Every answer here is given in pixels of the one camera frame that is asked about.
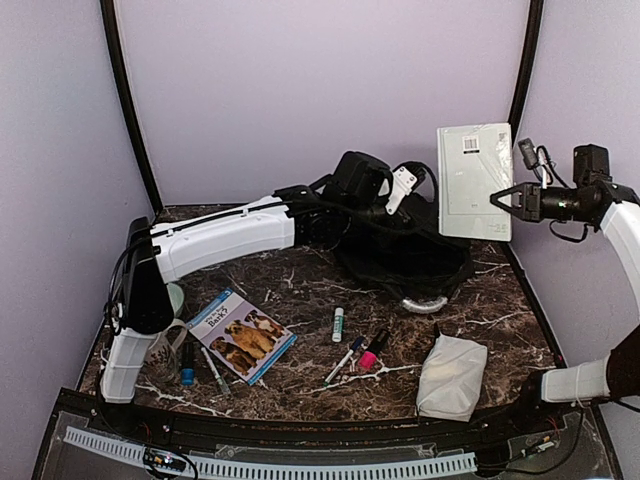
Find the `marker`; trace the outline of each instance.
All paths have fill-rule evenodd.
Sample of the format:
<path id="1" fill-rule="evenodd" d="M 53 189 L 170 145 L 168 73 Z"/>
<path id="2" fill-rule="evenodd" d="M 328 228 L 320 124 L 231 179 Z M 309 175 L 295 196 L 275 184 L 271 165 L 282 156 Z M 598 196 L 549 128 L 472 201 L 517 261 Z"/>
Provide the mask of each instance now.
<path id="1" fill-rule="evenodd" d="M 389 330 L 384 328 L 381 328 L 378 333 L 376 333 L 373 341 L 369 344 L 369 348 L 367 348 L 367 351 L 362 354 L 362 358 L 360 359 L 360 366 L 362 368 L 369 370 L 373 364 L 376 363 L 378 355 L 387 344 L 387 340 L 389 340 L 390 335 Z"/>
<path id="2" fill-rule="evenodd" d="M 333 335 L 331 340 L 334 342 L 342 341 L 342 324 L 344 323 L 344 310 L 340 307 L 336 308 L 333 314 Z"/>
<path id="3" fill-rule="evenodd" d="M 211 373 L 213 373 L 213 376 L 216 378 L 216 382 L 218 382 L 218 385 L 220 385 L 220 390 L 222 390 L 222 393 L 224 395 L 229 395 L 231 393 L 231 390 L 229 390 L 229 385 L 227 385 L 227 382 L 224 381 L 224 378 L 220 376 L 218 369 L 213 364 L 213 360 L 211 360 L 211 357 L 209 356 L 209 352 L 205 347 L 201 347 L 200 351 L 204 355 L 204 358 L 207 360 L 209 370 L 211 370 Z"/>
<path id="4" fill-rule="evenodd" d="M 193 385 L 193 343 L 185 343 L 182 347 L 182 370 L 180 370 L 180 380 L 183 385 Z"/>
<path id="5" fill-rule="evenodd" d="M 324 379 L 324 383 L 322 384 L 323 387 L 329 386 L 329 383 L 331 382 L 331 380 L 333 380 L 334 377 L 340 371 L 340 369 L 345 366 L 347 361 L 351 358 L 351 355 L 353 355 L 356 352 L 356 350 L 360 348 L 360 345 L 362 345 L 362 342 L 364 342 L 364 337 L 356 338 L 356 341 L 353 342 L 353 345 L 351 345 L 347 354 L 344 357 L 342 357 L 342 360 L 340 360 L 340 363 L 336 365 L 336 368 L 334 368 L 333 371 L 329 374 L 329 376 Z"/>

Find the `sticker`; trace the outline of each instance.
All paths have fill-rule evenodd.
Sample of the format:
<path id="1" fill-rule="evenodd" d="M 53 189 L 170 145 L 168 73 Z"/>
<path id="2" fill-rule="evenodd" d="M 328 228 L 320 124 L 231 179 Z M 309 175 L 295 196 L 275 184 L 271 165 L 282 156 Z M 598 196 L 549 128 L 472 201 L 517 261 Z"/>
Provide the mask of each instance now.
<path id="1" fill-rule="evenodd" d="M 462 137 L 462 153 L 480 153 L 480 138 L 477 135 Z"/>

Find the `brown marble surface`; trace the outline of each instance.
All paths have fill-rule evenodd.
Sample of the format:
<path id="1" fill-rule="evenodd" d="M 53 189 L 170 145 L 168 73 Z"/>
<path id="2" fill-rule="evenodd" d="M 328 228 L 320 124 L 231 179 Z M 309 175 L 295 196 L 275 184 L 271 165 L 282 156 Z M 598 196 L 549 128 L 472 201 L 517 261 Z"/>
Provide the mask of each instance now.
<path id="1" fill-rule="evenodd" d="M 160 221 L 210 213 L 215 207 L 169 207 Z M 504 405 L 517 397 L 527 375 L 553 367 L 552 354 L 518 281 L 498 245 L 473 245 L 476 275 L 434 315 L 403 310 L 385 292 L 363 288 L 337 265 L 330 252 L 311 248 L 265 252 L 193 273 L 179 282 L 186 300 L 181 318 L 193 318 L 224 288 L 231 287 L 291 329 L 297 341 L 254 386 L 222 365 L 232 395 L 220 394 L 196 349 L 196 385 L 162 385 L 150 369 L 139 377 L 135 401 L 171 410 L 233 418 L 283 421 L 349 421 L 415 415 L 421 364 L 433 344 L 433 324 L 446 335 L 486 345 L 489 357 L 477 408 Z M 343 341 L 331 340 L 334 308 L 345 310 Z M 347 364 L 334 384 L 324 377 L 351 342 L 392 332 L 369 372 Z M 97 342 L 80 390 L 93 392 L 105 332 Z"/>

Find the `white bag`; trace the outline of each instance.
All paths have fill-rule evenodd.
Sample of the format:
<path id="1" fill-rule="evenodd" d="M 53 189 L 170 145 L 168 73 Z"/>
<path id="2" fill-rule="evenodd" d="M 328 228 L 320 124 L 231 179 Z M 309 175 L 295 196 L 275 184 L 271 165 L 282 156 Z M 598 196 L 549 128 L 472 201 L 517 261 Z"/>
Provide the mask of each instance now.
<path id="1" fill-rule="evenodd" d="M 487 347 L 440 335 L 422 366 L 418 414 L 468 422 L 480 398 L 486 364 Z"/>

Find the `black cable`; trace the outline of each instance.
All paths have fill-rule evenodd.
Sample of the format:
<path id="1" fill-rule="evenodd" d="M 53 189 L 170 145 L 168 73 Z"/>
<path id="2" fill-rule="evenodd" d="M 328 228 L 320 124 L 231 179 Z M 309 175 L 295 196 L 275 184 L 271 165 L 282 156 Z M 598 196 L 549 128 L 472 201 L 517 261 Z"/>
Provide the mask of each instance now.
<path id="1" fill-rule="evenodd" d="M 544 155 L 544 158 L 546 160 L 545 163 L 546 163 L 546 166 L 548 167 L 547 171 L 549 172 L 549 174 L 555 177 L 555 179 L 558 180 L 558 182 L 560 182 L 560 184 L 564 188 L 570 188 L 567 182 L 565 182 L 556 171 L 555 163 L 551 160 L 551 156 L 549 155 L 549 151 L 547 150 L 547 147 L 545 147 L 544 145 L 540 145 L 539 147 L 536 148 L 536 156 L 539 155 L 539 152 L 542 152 L 542 154 Z"/>
<path id="2" fill-rule="evenodd" d="M 151 471 L 153 472 L 153 473 L 149 473 L 149 470 L 146 470 L 146 469 L 145 469 L 145 470 L 147 471 L 147 473 L 149 474 L 149 476 L 150 476 L 150 477 L 152 477 L 152 478 L 157 478 L 157 479 L 159 479 L 159 480 L 166 480 L 167 476 L 166 476 L 166 475 L 164 475 L 162 472 L 158 471 L 158 469 L 156 469 L 156 467 L 153 465 L 153 463 L 150 463 L 150 464 L 148 465 L 148 467 L 149 467 L 149 468 L 151 469 Z"/>
<path id="3" fill-rule="evenodd" d="M 325 176 L 319 178 L 318 180 L 310 184 L 309 188 L 314 191 L 318 190 L 319 188 L 324 187 L 331 177 L 333 177 L 333 175 L 331 175 L 330 173 L 327 173 Z"/>
<path id="4" fill-rule="evenodd" d="M 582 236 L 580 238 L 576 238 L 576 237 L 570 237 L 568 235 L 563 235 L 561 233 L 558 233 L 556 230 L 553 229 L 553 225 L 555 223 L 565 223 L 565 222 L 561 222 L 559 220 L 552 220 L 549 223 L 549 230 L 551 231 L 551 233 L 553 234 L 553 236 L 558 237 L 560 240 L 564 240 L 566 242 L 571 242 L 571 243 L 581 243 L 584 242 L 585 239 L 587 238 L 587 235 L 589 234 L 589 225 L 588 224 L 584 224 L 583 228 L 582 228 Z"/>
<path id="5" fill-rule="evenodd" d="M 521 458 L 524 458 L 522 456 L 522 452 L 518 453 L 517 455 L 514 455 L 513 457 L 511 457 L 509 460 L 504 460 L 502 462 L 496 462 L 496 463 L 478 463 L 478 467 L 480 469 L 490 469 L 492 467 L 506 467 L 507 465 L 509 465 L 511 462 L 515 462 L 516 460 L 520 460 Z"/>
<path id="6" fill-rule="evenodd" d="M 562 457 L 562 459 L 559 462 L 557 462 L 555 465 L 552 465 L 551 467 L 545 468 L 544 470 L 535 470 L 535 471 L 522 470 L 519 468 L 509 468 L 509 467 L 506 467 L 506 468 L 491 467 L 488 465 L 485 468 L 482 464 L 478 464 L 478 467 L 480 467 L 481 470 L 487 470 L 487 471 L 522 473 L 523 475 L 533 475 L 533 476 L 545 475 L 549 472 L 552 472 L 555 469 L 560 468 L 562 465 L 567 463 L 567 461 L 571 458 L 573 453 L 576 451 L 576 448 L 578 448 L 578 443 L 580 443 L 580 434 L 582 433 L 583 421 L 584 421 L 584 409 L 580 410 L 580 419 L 578 420 L 578 428 L 576 430 L 576 436 L 573 440 L 573 445 L 571 445 L 571 449 L 565 454 L 564 457 Z"/>
<path id="7" fill-rule="evenodd" d="M 400 167 L 405 167 L 407 170 L 413 173 L 416 177 L 418 177 L 418 182 L 413 186 L 414 190 L 424 181 L 425 174 L 429 175 L 429 178 L 431 179 L 431 186 L 433 187 L 433 201 L 437 205 L 438 181 L 436 180 L 436 176 L 434 175 L 433 170 L 431 170 L 431 168 L 429 168 L 426 164 L 422 162 L 416 162 L 416 161 L 401 163 L 400 165 L 398 165 L 398 168 Z M 424 173 L 420 175 L 419 173 L 414 171 L 415 169 L 421 169 L 423 170 Z"/>
<path id="8" fill-rule="evenodd" d="M 538 167 L 538 165 L 534 165 L 534 167 L 533 167 L 533 170 L 532 170 L 532 171 L 533 171 L 533 174 L 534 174 L 534 175 L 536 176 L 536 178 L 538 179 L 538 181 L 539 181 L 540 183 L 542 183 L 542 176 L 540 175 L 540 172 L 538 172 L 538 168 L 537 168 L 537 167 Z"/>
<path id="9" fill-rule="evenodd" d="M 484 422 L 485 420 L 487 420 L 487 419 L 489 419 L 489 418 L 496 417 L 496 416 L 498 416 L 498 415 L 500 415 L 500 414 L 502 414 L 502 413 L 506 412 L 507 410 L 509 410 L 509 409 L 510 409 L 510 408 L 512 408 L 512 407 L 513 407 L 513 405 L 508 404 L 508 405 L 505 405 L 504 407 L 500 407 L 500 408 L 499 408 L 498 410 L 496 410 L 495 412 L 491 412 L 491 413 L 489 413 L 489 414 L 487 414 L 487 415 L 484 415 L 483 417 L 476 418 L 474 421 L 472 421 L 472 422 L 470 422 L 470 423 L 469 423 L 469 427 L 471 427 L 472 425 L 475 425 L 475 424 L 477 424 L 477 423 Z"/>
<path id="10" fill-rule="evenodd" d="M 638 408 L 638 407 L 636 407 L 634 405 L 630 405 L 627 402 L 623 402 L 622 400 L 613 400 L 613 403 L 616 403 L 616 404 L 620 405 L 621 407 L 629 409 L 632 412 L 640 413 L 640 408 Z"/>
<path id="11" fill-rule="evenodd" d="M 424 165 L 425 169 L 427 170 L 427 172 L 429 173 L 429 176 L 431 177 L 431 180 L 433 182 L 434 185 L 434 191 L 437 193 L 437 182 L 435 179 L 435 175 L 433 174 L 433 172 L 431 171 L 431 169 L 429 167 L 427 167 L 426 165 Z M 107 297 L 107 304 L 105 306 L 105 310 L 106 310 L 106 315 L 107 315 L 107 320 L 109 322 L 109 325 L 111 327 L 111 329 L 114 332 L 114 335 L 119 335 L 120 331 L 122 330 L 122 326 L 120 324 L 118 324 L 117 326 L 115 325 L 115 322 L 113 320 L 113 308 L 114 308 L 114 289 L 115 289 L 115 284 L 118 278 L 118 272 L 120 271 L 120 267 L 122 265 L 122 262 L 125 261 L 125 259 L 137 248 L 139 248 L 141 245 L 143 245 L 146 241 L 148 241 L 149 239 L 153 239 L 153 238 L 157 238 L 157 237 L 161 237 L 163 235 L 167 235 L 171 232 L 179 232 L 181 230 L 184 230 L 186 228 L 190 228 L 190 227 L 195 227 L 197 225 L 202 225 L 204 223 L 208 223 L 208 222 L 212 222 L 214 220 L 220 220 L 222 218 L 227 218 L 227 217 L 231 217 L 231 216 L 236 216 L 236 215 L 243 215 L 245 214 L 245 212 L 256 212 L 256 211 L 260 211 L 260 210 L 265 210 L 267 208 L 272 208 L 272 207 L 278 207 L 281 205 L 293 205 L 293 204 L 297 204 L 297 205 L 309 205 L 311 207 L 316 207 L 316 208 L 330 208 L 330 209 L 334 209 L 334 210 L 338 210 L 338 211 L 342 211 L 344 213 L 349 214 L 350 216 L 357 218 L 358 220 L 360 220 L 362 223 L 368 225 L 370 228 L 374 229 L 374 230 L 378 230 L 381 232 L 385 232 L 385 233 L 390 233 L 390 234 L 394 234 L 394 235 L 411 235 L 414 233 L 417 233 L 418 231 L 420 231 L 422 229 L 422 226 L 416 226 L 414 228 L 410 228 L 410 229 L 403 229 L 403 230 L 398 230 L 395 228 L 389 228 L 389 227 L 385 227 L 383 225 L 378 225 L 377 223 L 371 221 L 370 219 L 368 219 L 365 215 L 363 215 L 362 213 L 358 212 L 357 210 L 353 210 L 351 208 L 345 207 L 343 205 L 337 204 L 337 203 L 333 203 L 333 202 L 328 202 L 325 200 L 319 200 L 319 199 L 310 199 L 310 200 L 280 200 L 277 202 L 271 202 L 271 203 L 266 203 L 264 205 L 257 205 L 255 207 L 250 207 L 250 208 L 238 208 L 238 209 L 232 209 L 232 210 L 227 210 L 224 212 L 220 212 L 217 214 L 213 214 L 213 215 L 209 215 L 203 218 L 199 218 L 197 220 L 194 220 L 192 222 L 188 222 L 182 225 L 178 225 L 176 227 L 167 229 L 167 230 L 162 230 L 159 232 L 154 232 L 151 235 L 144 237 L 144 238 L 140 238 L 138 239 L 136 242 L 132 243 L 131 245 L 129 245 L 118 257 L 118 260 L 116 261 L 116 265 L 113 269 L 113 273 L 111 274 L 111 280 L 109 281 L 109 295 Z"/>
<path id="12" fill-rule="evenodd" d="M 542 155 L 544 156 L 544 162 L 540 161 L 540 152 L 542 152 Z M 540 182 L 542 182 L 542 177 L 538 173 L 537 168 L 542 168 L 545 172 L 547 172 L 547 177 L 548 177 L 547 186 L 553 185 L 553 179 L 554 179 L 553 172 L 550 168 L 549 162 L 550 162 L 549 152 L 547 151 L 544 145 L 540 145 L 539 147 L 536 148 L 536 164 L 534 166 L 533 173 L 535 174 L 536 178 L 540 180 Z"/>

